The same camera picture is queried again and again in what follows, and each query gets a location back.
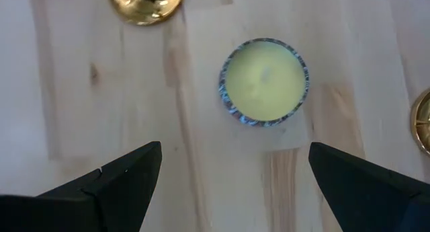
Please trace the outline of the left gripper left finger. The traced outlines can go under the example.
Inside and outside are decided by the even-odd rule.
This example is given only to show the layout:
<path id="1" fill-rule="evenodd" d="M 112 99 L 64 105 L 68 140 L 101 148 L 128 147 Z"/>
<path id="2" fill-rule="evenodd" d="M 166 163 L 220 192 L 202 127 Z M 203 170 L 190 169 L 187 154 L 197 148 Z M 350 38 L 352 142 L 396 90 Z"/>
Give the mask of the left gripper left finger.
<path id="1" fill-rule="evenodd" d="M 152 141 L 38 196 L 0 195 L 0 232 L 139 232 L 161 162 Z"/>

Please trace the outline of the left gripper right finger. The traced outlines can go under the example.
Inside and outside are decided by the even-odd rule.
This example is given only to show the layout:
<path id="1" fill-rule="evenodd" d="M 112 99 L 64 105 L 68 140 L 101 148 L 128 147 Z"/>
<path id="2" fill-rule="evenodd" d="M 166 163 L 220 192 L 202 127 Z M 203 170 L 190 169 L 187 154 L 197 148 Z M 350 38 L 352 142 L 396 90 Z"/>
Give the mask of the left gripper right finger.
<path id="1" fill-rule="evenodd" d="M 343 232 L 430 232 L 430 184 L 320 142 L 308 161 Z"/>

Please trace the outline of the pale candle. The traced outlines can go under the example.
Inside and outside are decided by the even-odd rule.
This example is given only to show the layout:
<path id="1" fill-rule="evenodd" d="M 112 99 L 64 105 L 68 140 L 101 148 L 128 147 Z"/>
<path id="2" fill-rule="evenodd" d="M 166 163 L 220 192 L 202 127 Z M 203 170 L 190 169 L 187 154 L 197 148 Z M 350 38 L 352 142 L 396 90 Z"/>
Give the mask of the pale candle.
<path id="1" fill-rule="evenodd" d="M 218 93 L 226 111 L 249 126 L 276 126 L 293 116 L 310 87 L 308 67 L 290 45 L 255 38 L 235 48 L 222 64 Z"/>

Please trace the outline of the gold candlestick holder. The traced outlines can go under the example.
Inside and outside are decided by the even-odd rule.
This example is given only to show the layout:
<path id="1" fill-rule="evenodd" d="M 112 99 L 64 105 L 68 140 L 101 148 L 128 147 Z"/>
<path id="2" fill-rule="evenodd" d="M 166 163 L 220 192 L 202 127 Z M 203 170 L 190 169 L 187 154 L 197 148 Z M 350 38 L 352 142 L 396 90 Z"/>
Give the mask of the gold candlestick holder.
<path id="1" fill-rule="evenodd" d="M 411 134 L 417 146 L 430 157 L 430 88 L 421 93 L 411 108 Z"/>
<path id="2" fill-rule="evenodd" d="M 150 26 L 170 18 L 182 0 L 110 0 L 114 11 L 126 23 Z"/>

